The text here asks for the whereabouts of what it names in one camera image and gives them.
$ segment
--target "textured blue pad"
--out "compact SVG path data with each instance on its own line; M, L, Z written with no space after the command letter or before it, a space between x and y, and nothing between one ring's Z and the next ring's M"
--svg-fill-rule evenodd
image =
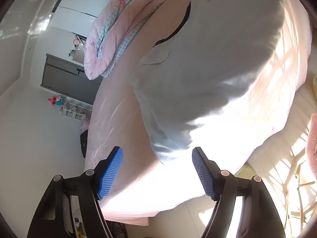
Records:
M203 162L203 159L196 148L193 149L191 157L206 195L208 195L213 200L216 199L217 195L213 188L215 185L215 179Z
M104 196L108 195L112 184L118 174L120 166L123 161L123 150L118 148L112 161L109 163L106 171L104 172L102 178L100 179L100 189L98 191L98 197L102 200Z

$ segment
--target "pink blanket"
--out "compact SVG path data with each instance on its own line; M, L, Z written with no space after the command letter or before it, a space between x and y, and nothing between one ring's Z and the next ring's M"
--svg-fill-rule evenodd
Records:
M107 220L147 225L147 217L204 194L190 160L163 165L156 158L129 83L142 56L180 24L189 1L166 0L160 6L127 47L111 76L102 82L96 96L85 168L94 168L114 146L124 151L124 161L110 194L100 202ZM285 12L276 53L248 96L250 106L258 110L259 121L275 117L268 136L284 127L294 93L305 81L310 53L307 13L298 0L287 0ZM277 118L268 108L276 108L282 117ZM239 157L246 161L249 155L247 152Z
M317 180L317 114L314 114L311 117L311 126L307 140L306 154L310 169Z

